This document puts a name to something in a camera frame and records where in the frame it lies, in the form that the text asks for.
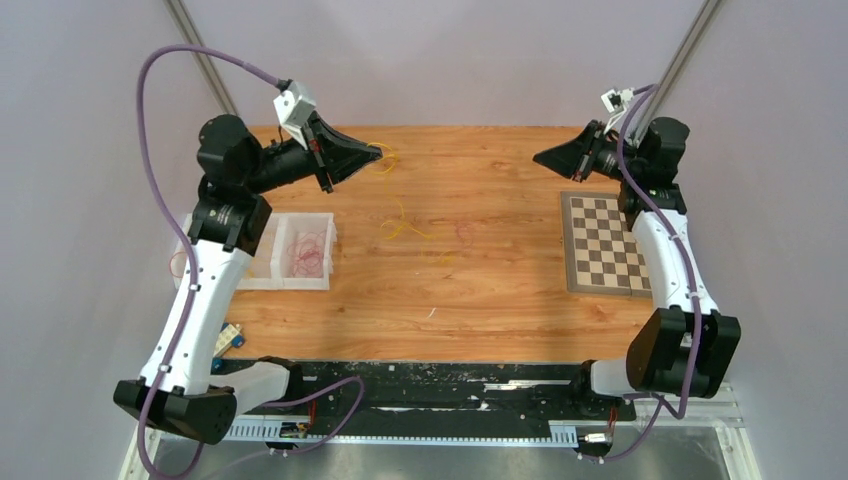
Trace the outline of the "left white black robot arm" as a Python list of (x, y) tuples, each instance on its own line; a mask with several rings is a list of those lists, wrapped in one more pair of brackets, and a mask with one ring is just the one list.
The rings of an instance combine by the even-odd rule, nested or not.
[(138, 378), (117, 383), (114, 403), (146, 427), (215, 445), (233, 420), (270, 403), (282, 414), (306, 399), (299, 365), (263, 357), (231, 374), (215, 374), (215, 343), (236, 288), (257, 253), (272, 208), (264, 193), (316, 177), (332, 192), (380, 148), (342, 134), (319, 114), (309, 116), (304, 144), (290, 138), (268, 146), (235, 115), (207, 121), (199, 131), (203, 170), (191, 224), (186, 272), (164, 331)]

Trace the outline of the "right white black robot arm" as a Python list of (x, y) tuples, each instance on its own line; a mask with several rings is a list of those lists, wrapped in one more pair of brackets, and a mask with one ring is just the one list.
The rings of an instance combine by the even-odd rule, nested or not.
[(597, 172), (620, 183), (618, 209), (646, 262), (654, 312), (617, 360), (581, 366), (571, 403), (596, 417), (611, 397), (719, 390), (741, 337), (737, 318), (721, 313), (697, 268), (688, 240), (687, 207), (675, 181), (690, 129), (670, 117), (651, 121), (641, 142), (590, 121), (573, 140), (534, 155), (535, 163), (573, 181)]

